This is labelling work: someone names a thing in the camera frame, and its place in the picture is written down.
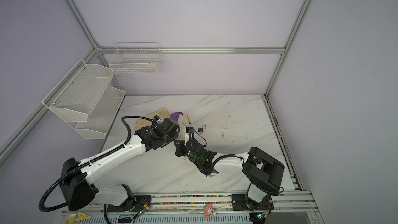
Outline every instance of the yellow object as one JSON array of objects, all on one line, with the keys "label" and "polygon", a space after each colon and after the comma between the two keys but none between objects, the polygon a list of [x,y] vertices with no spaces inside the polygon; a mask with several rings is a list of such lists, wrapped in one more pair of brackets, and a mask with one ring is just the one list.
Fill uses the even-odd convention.
[{"label": "yellow object", "polygon": [[[155,115],[159,116],[161,119],[170,118],[170,113],[166,107],[162,107],[150,114],[145,115],[144,117],[153,118],[153,117],[155,117]],[[135,130],[140,130],[142,127],[148,127],[150,125],[152,125],[151,122],[146,121],[145,119],[139,118],[135,122]]]},{"label": "yellow object", "polygon": [[66,224],[73,224],[76,221],[76,214],[71,214],[68,216],[67,221],[65,222]]},{"label": "yellow object", "polygon": [[76,218],[76,222],[81,221],[81,220],[87,220],[91,219],[91,216],[86,215],[85,213],[79,212],[79,215]]}]

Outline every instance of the gray wall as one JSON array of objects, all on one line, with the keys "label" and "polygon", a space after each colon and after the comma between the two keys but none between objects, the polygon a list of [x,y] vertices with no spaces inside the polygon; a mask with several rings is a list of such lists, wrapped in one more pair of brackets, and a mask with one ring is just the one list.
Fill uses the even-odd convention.
[{"label": "gray wall", "polygon": [[327,224],[395,223],[398,0],[314,0],[271,92]]},{"label": "gray wall", "polygon": [[[2,147],[90,46],[63,0],[0,0],[0,19]],[[60,211],[40,212],[40,197],[65,160],[100,146],[47,114],[0,174],[0,222],[54,223]],[[57,188],[47,206],[62,202]]]}]

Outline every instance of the pink plush figurine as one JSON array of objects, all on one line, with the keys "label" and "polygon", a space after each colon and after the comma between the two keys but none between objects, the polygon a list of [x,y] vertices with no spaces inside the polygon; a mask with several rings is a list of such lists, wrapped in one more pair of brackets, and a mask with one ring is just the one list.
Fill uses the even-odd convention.
[{"label": "pink plush figurine", "polygon": [[213,212],[213,204],[209,203],[205,209],[205,217],[208,219]]}]

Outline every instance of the white wall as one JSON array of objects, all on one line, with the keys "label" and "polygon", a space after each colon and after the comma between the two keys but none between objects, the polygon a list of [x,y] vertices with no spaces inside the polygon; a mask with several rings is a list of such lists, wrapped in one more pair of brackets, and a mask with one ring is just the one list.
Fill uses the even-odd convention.
[{"label": "white wall", "polygon": [[[63,0],[0,0],[0,19],[2,147],[90,46]],[[40,212],[42,194],[65,160],[91,156],[100,146],[49,113],[0,174],[0,222],[54,223],[60,210]],[[47,206],[62,202],[57,188]]]},{"label": "white wall", "polygon": [[97,42],[283,47],[303,0],[76,0]]},{"label": "white wall", "polygon": [[398,0],[314,0],[270,100],[327,224],[396,223]]},{"label": "white wall", "polygon": [[[110,61],[111,54],[105,55]],[[164,54],[158,75],[117,75],[128,95],[264,93],[278,54]]]}]

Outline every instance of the white marble table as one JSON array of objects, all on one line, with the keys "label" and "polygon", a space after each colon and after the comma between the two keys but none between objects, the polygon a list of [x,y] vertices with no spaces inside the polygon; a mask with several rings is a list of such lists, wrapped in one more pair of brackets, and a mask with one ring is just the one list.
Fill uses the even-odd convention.
[{"label": "white marble table", "polygon": [[[103,149],[126,139],[121,117],[146,115],[164,106],[170,113],[187,113],[195,129],[205,124],[202,136],[208,150],[230,154],[258,147],[285,164],[260,95],[127,96]],[[136,119],[126,121],[134,133]],[[107,172],[99,182],[124,183],[137,193],[245,191],[250,183],[241,171],[205,177],[185,157],[175,156],[175,151],[170,143],[146,152]],[[287,168],[281,186],[286,191],[294,190]]]}]

